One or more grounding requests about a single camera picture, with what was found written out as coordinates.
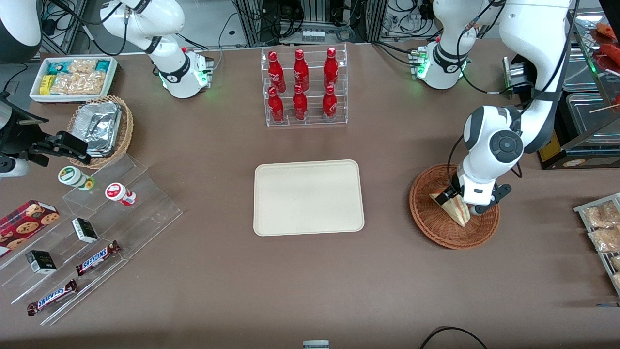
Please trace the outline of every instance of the wicker basket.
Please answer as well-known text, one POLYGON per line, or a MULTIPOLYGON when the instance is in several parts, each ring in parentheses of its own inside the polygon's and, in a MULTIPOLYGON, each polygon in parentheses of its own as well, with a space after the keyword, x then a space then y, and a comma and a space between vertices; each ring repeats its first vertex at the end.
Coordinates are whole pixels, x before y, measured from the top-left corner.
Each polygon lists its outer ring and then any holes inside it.
MULTIPOLYGON (((452 165, 450 170, 453 174, 456 165, 452 165)), ((446 165, 435 165, 420 173, 409 193, 409 209, 415 223, 429 239, 444 247, 464 250, 482 245, 497 230, 500 222, 499 205, 491 207, 482 215, 472 215, 467 225, 462 227, 429 196, 434 190, 448 185, 446 165)))
MULTIPOLYGON (((103 167, 107 163, 116 161, 123 157, 123 155, 127 152, 127 148, 129 148, 129 143, 131 142, 131 133, 133 131, 133 116, 131 115, 131 110, 127 107, 127 104, 123 102, 122 99, 116 96, 106 96, 97 99, 93 99, 92 101, 88 101, 86 103, 95 104, 95 103, 103 103, 103 102, 115 102, 118 103, 123 109, 123 114, 121 115, 120 126, 118 127, 118 135, 115 144, 115 150, 112 155, 106 158, 91 158, 90 165, 85 165, 75 159, 70 158, 69 161, 75 166, 81 166, 86 168, 91 168, 93 170, 98 170, 103 167)), ((73 123, 76 120, 78 111, 73 113, 73 117, 71 121, 69 121, 69 127, 67 131, 71 132, 73 130, 73 123)))

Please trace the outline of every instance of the coca-cola bottle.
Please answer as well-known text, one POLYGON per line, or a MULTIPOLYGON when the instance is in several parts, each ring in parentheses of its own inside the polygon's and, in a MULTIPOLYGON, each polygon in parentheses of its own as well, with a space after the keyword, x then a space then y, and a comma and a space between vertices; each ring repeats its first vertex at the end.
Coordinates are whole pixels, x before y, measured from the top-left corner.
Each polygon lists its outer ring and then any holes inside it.
POLYGON ((323 120, 332 122, 336 118, 336 104, 338 100, 334 95, 334 85, 330 84, 325 88, 325 96, 323 96, 323 120))
POLYGON ((295 83, 300 84, 304 91, 310 88, 310 76, 308 71, 308 63, 304 59, 304 50, 295 50, 295 66, 293 67, 295 73, 295 83))
POLYGON ((327 49, 327 59, 323 66, 323 75, 325 77, 323 83, 325 88, 329 85, 336 85, 338 81, 338 62, 336 61, 336 49, 330 47, 327 49))
POLYGON ((295 107, 295 118, 304 121, 308 117, 308 99, 304 94, 304 89, 300 84, 295 85, 295 95, 293 96, 293 105, 295 107))
POLYGON ((271 112, 273 122, 281 124, 284 122, 284 104, 282 104, 282 99, 278 96, 278 91, 273 86, 269 86, 267 92, 269 93, 267 104, 269 104, 269 111, 271 112))
POLYGON ((279 93, 284 93, 286 91, 284 69, 282 69, 282 65, 278 62, 278 54, 271 51, 267 56, 269 57, 269 80, 278 89, 279 93))

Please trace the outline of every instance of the brown table surface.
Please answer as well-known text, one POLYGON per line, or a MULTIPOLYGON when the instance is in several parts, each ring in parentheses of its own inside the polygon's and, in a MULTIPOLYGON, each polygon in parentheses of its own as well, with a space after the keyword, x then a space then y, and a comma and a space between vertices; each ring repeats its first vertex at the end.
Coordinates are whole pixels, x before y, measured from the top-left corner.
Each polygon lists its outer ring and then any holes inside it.
MULTIPOLYGON (((118 57, 115 94, 135 118, 129 153, 185 213, 51 327, 3 299, 0 347, 301 348, 329 339, 335 349, 417 348, 441 325, 490 348, 620 346, 620 309, 595 308, 618 298, 572 211, 618 192, 618 171, 543 171, 525 155, 523 179, 500 179, 513 192, 493 239, 442 248, 411 218, 410 185, 446 161, 471 111, 509 101, 465 81, 433 90, 371 45, 348 45, 348 54, 349 124, 298 130, 265 125, 259 49, 225 52, 213 87, 187 100, 162 88, 146 55, 118 57), (337 159, 360 166, 362 231, 254 233, 257 166, 337 159)), ((501 87, 504 55, 498 40, 481 40, 468 76, 501 87)), ((31 111, 51 118, 43 129, 52 133, 75 108, 31 111)), ((454 159, 464 154, 461 145, 454 159)), ((31 198, 60 200, 68 188, 55 177, 67 163, 53 158, 2 180, 0 216, 31 198)))

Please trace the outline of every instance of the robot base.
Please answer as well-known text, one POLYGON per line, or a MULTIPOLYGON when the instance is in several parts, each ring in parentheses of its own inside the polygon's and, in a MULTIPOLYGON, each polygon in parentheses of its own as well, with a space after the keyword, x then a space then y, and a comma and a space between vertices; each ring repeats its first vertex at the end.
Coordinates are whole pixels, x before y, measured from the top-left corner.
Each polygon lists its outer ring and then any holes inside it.
POLYGON ((190 59, 190 68, 178 83, 167 82, 159 75, 164 87, 176 98, 189 98, 203 88, 211 88, 213 79, 213 60, 207 60, 195 52, 185 54, 190 59))

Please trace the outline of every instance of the food display case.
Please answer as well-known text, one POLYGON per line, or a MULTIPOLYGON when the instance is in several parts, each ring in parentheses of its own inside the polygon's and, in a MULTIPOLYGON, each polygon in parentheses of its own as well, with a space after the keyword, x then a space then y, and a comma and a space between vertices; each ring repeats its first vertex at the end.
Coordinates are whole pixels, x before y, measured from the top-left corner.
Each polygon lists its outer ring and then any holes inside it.
POLYGON ((592 112, 615 104, 620 94, 620 66, 600 52, 601 45, 613 40, 596 31, 597 23, 608 24, 601 9, 576 13, 576 41, 556 111, 554 135, 539 151, 545 169, 620 167, 620 109, 592 112))

